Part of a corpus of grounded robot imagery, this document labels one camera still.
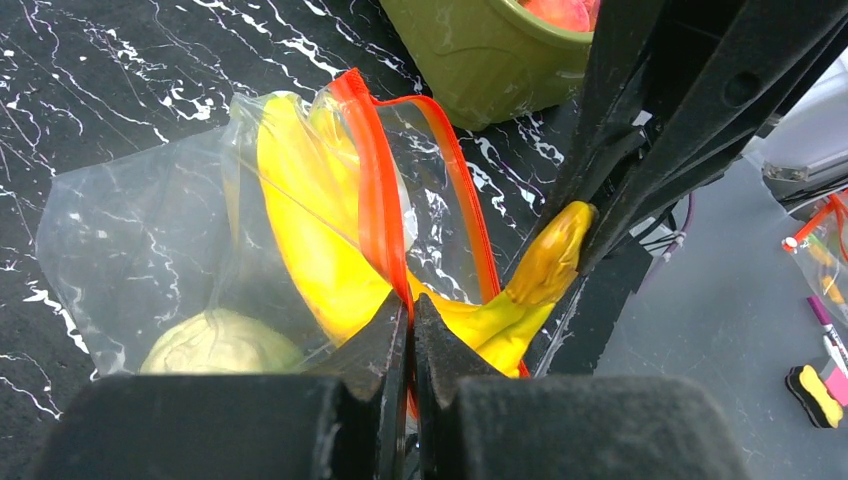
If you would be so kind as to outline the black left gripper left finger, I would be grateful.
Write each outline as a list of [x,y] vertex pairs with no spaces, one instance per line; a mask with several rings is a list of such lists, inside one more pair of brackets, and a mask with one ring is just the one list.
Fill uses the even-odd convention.
[[408,316],[389,295],[301,374],[111,376],[53,430],[37,479],[395,479]]

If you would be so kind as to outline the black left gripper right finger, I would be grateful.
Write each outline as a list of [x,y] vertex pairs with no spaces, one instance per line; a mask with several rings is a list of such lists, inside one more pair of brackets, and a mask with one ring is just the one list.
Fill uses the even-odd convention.
[[720,409],[668,377],[510,379],[414,306],[413,352],[425,479],[745,479]]

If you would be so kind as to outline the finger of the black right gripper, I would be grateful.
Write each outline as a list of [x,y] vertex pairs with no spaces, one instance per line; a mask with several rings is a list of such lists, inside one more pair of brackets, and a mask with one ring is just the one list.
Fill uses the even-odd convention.
[[665,2],[635,121],[646,143],[613,204],[636,223],[732,160],[847,43],[843,1]]
[[613,210],[624,187],[611,193],[604,184],[616,170],[632,168],[646,143],[635,121],[644,102],[643,82],[668,4],[665,1],[603,1],[582,81],[578,112],[566,162],[558,170],[536,221],[514,256],[516,272],[544,228],[574,201],[599,201],[591,227],[580,243],[580,273],[625,245],[636,221]]

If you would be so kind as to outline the green toy cabbage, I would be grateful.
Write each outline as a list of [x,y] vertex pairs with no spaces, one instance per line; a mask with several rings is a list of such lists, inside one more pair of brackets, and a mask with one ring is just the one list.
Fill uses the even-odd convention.
[[139,372],[269,374],[298,372],[301,349],[267,324],[228,309],[194,315],[165,331]]

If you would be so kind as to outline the clear zip bag orange zipper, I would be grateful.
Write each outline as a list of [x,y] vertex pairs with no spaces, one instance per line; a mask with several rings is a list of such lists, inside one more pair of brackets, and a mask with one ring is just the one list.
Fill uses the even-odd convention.
[[358,179],[341,203],[330,161],[308,167],[335,213],[298,205],[331,224],[389,282],[405,307],[420,281],[450,300],[483,305],[500,291],[474,182],[452,125],[431,97],[374,97],[349,70],[312,100],[275,91],[237,95],[226,125],[57,176],[36,237],[36,257],[105,375],[139,368],[168,329],[228,309],[297,345],[307,370],[341,345],[324,333],[295,286],[269,223],[257,167],[265,103],[294,94],[304,116],[324,109],[350,149],[316,136]]

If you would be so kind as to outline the yellow toy banana bunch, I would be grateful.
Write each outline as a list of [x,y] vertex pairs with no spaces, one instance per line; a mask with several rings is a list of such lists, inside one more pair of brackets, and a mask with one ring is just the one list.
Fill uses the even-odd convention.
[[[349,340],[374,316],[391,286],[348,242],[343,232],[356,223],[326,224],[298,205],[335,213],[306,168],[330,161],[343,179],[341,203],[354,206],[358,179],[328,152],[318,133],[350,149],[339,122],[324,109],[304,116],[294,94],[271,97],[264,105],[257,136],[257,167],[269,223],[285,266],[328,338]],[[581,244],[595,209],[575,201],[565,207],[531,243],[505,288],[483,305],[450,300],[414,274],[407,280],[414,297],[427,295],[448,328],[480,357],[508,377],[520,364],[532,339],[577,276]]]

